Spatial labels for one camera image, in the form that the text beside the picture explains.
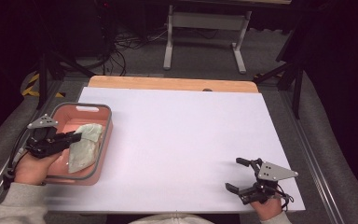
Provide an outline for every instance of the person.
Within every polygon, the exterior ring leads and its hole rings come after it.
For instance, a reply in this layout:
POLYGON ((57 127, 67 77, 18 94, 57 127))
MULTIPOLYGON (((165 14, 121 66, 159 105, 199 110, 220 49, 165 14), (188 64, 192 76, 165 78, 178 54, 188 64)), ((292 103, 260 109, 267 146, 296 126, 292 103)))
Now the person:
MULTIPOLYGON (((60 157, 55 154, 38 159, 26 153, 15 170, 15 179, 0 203, 0 223, 45 223, 48 212, 44 204, 47 187, 44 186, 49 166, 60 157)), ((269 199, 265 203, 251 203, 262 224, 291 223, 281 208, 281 200, 269 199)), ((212 222, 194 215, 156 215, 141 218, 131 224, 211 224, 212 222)))

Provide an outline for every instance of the pink tray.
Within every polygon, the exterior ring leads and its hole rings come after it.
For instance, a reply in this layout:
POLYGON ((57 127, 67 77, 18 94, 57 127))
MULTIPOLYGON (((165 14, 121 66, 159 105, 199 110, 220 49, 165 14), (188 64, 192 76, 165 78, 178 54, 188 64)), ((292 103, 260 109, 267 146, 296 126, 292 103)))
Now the pink tray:
POLYGON ((112 112, 107 105, 65 103, 58 105, 51 116, 57 120, 57 133, 77 130, 83 124, 97 123, 103 125, 102 140, 96 162, 75 173, 68 173, 69 148, 50 166, 46 182, 69 185, 93 185, 98 182, 103 160, 113 129, 112 112))

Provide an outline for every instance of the gray floor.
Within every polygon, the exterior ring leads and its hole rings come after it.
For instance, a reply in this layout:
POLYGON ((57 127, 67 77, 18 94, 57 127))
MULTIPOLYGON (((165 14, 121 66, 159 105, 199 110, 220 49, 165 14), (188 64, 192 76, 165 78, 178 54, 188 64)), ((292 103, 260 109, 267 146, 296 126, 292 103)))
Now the gray floor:
MULTIPOLYGON (((162 69, 165 53, 163 36, 139 49, 122 51, 128 76, 251 80, 253 75, 266 73, 280 65, 275 58, 287 38, 280 32, 248 32, 241 49, 248 72, 241 75, 229 48, 231 42, 235 42, 236 33, 218 32, 214 39, 205 39, 195 32, 175 32, 170 71, 162 69)), ((92 59, 81 62, 92 63, 92 59)), ((107 74, 111 72, 111 66, 110 62, 106 64, 106 68, 109 68, 109 71, 105 71, 107 74)), ((103 72, 101 67, 92 71, 98 74, 103 72)), ((115 64, 113 75, 120 71, 121 68, 115 64)), ((340 152, 310 80, 307 77, 303 80, 300 120, 293 119, 288 109, 291 92, 279 92, 273 86, 277 80, 275 77, 269 79, 260 84, 259 89, 290 165, 300 173, 297 184, 307 208, 306 211, 289 213, 289 218, 294 223, 358 223, 358 183, 340 152)), ((75 101, 87 81, 80 74, 68 74, 60 86, 60 91, 65 92, 66 97, 52 99, 40 112, 49 113, 61 102, 75 101)), ((0 128, 0 170, 22 127, 35 114, 36 105, 36 97, 26 96, 0 128)), ((105 215, 47 215, 48 223, 104 223, 105 219, 105 215)), ((241 223, 258 223, 255 213, 241 214, 241 223)))

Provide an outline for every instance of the human hand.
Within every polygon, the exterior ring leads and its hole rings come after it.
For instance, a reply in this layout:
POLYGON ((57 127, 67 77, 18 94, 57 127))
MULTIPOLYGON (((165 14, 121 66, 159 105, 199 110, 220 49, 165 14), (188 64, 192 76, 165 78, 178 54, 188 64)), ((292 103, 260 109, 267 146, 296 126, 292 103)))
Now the human hand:
POLYGON ((40 185, 48 175, 48 168, 61 153, 38 159, 26 153, 17 164, 14 182, 28 185, 40 185))
POLYGON ((253 202, 251 206, 261 221, 269 220, 282 212, 281 199, 268 199, 265 203, 253 202))

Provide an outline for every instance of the white table surface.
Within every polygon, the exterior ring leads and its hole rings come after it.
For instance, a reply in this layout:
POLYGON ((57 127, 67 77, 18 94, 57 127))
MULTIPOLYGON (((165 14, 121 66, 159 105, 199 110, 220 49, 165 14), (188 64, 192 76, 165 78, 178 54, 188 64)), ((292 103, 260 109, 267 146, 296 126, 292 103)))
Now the white table surface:
MULTIPOLYGON (((260 93, 85 88, 79 102, 112 109, 103 170, 93 186, 48 185, 50 211, 242 213, 225 183, 250 188, 255 173, 236 158, 290 169, 260 93)), ((280 185, 304 210, 296 180, 280 185)))

